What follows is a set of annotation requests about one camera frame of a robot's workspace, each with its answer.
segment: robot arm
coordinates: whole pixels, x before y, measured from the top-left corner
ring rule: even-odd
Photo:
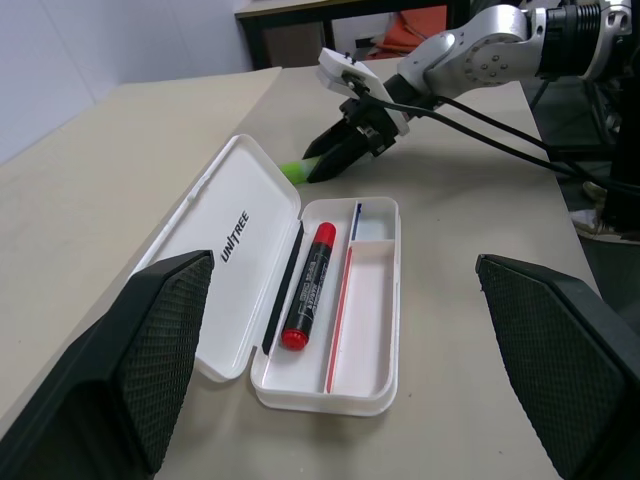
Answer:
[[[318,137],[304,158],[320,156],[309,182],[328,180],[367,154],[378,156],[405,135],[411,117],[358,100],[359,94],[434,109],[438,97],[533,77],[621,75],[632,49],[631,0],[521,11],[497,5],[455,30],[425,40],[382,82],[362,63],[320,55],[327,88],[353,97],[342,120]]]

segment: red marker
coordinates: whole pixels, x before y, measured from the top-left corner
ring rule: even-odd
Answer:
[[[282,329],[282,344],[291,350],[302,350],[309,342],[335,238],[333,224],[323,223],[318,227]]]

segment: wall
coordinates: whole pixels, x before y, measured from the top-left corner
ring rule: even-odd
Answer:
[[[364,17],[342,18],[333,21],[333,36],[336,50],[340,53],[356,50],[356,39],[373,37],[386,32],[392,14],[366,15]]]
[[[0,0],[0,163],[125,82],[250,70],[248,0]]]

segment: metal frame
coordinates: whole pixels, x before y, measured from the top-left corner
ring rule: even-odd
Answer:
[[[245,32],[253,68],[260,70],[272,66],[263,35],[266,29],[322,22],[325,45],[333,50],[335,40],[331,20],[441,5],[447,7],[447,29],[469,21],[468,0],[328,0],[300,5],[294,10],[237,13],[236,19]]]

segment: black cable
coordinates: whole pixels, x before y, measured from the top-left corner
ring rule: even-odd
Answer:
[[[517,130],[513,127],[510,127],[508,125],[505,125],[501,122],[498,122],[497,120],[492,119],[491,117],[488,117],[486,115],[481,114],[480,112],[477,112],[469,107],[467,107],[466,105],[462,105],[458,102],[456,102],[455,100],[451,100],[449,98],[446,97],[439,97],[439,100],[441,100],[443,103],[448,103],[451,106],[455,107],[455,108],[460,108],[461,111],[468,113],[469,115],[472,115],[480,120],[483,120],[487,123],[489,123],[490,125],[493,125],[496,128],[500,128],[501,130],[504,130],[508,133],[511,133],[512,135],[519,137],[523,140],[526,140],[530,143],[532,143],[533,145],[538,146],[539,148],[542,148],[545,151],[550,151],[552,150],[551,147],[549,145],[547,145],[546,143],[542,142],[541,140],[538,140],[535,137],[532,137],[530,135],[527,135],[524,132],[521,132],[520,130]],[[402,105],[402,104],[397,104],[397,103],[391,103],[391,102],[385,102],[384,100],[380,100],[377,99],[375,97],[372,97],[371,95],[369,95],[368,93],[365,93],[362,97],[361,100],[378,105],[380,107],[383,108],[388,108],[389,110],[397,110],[399,112],[404,112],[404,113],[409,113],[411,115],[414,115],[416,117],[429,117],[432,118],[434,120],[437,120],[451,128],[453,128],[454,130],[457,130],[461,133],[464,133],[465,135],[468,135],[471,138],[474,138],[480,142],[483,142],[487,145],[490,145],[498,150],[501,150],[505,153],[508,153],[510,155],[513,155],[515,157],[521,158],[522,160],[525,160],[527,162],[533,163],[534,165],[537,165],[539,167],[542,168],[546,168],[547,170],[551,170],[557,173],[562,173],[563,175],[567,175],[569,177],[575,177],[575,178],[580,178],[583,180],[589,180],[592,181],[593,183],[595,183],[596,185],[602,187],[602,188],[606,188],[608,190],[611,191],[618,191],[621,193],[625,193],[627,195],[638,195],[640,196],[640,187],[637,187],[635,185],[627,185],[627,184],[621,184],[620,182],[604,182],[602,180],[597,179],[596,177],[594,177],[593,175],[591,175],[589,172],[587,172],[586,170],[584,170],[582,167],[580,167],[579,165],[577,165],[575,162],[567,162],[567,165],[569,167],[571,167],[571,170],[560,167],[559,165],[555,165],[553,163],[549,163],[546,162],[544,160],[541,160],[539,158],[536,158],[532,155],[529,155],[527,153],[521,152],[520,150],[516,150],[515,148],[509,147],[507,145],[504,145],[500,142],[497,142],[485,135],[482,135],[481,133],[476,132],[475,130],[472,130],[468,127],[465,127],[464,125],[451,120],[448,117],[445,117],[444,115],[441,115],[437,112],[434,112],[432,110],[427,110],[424,108],[420,108],[420,107],[414,107],[411,105]]]

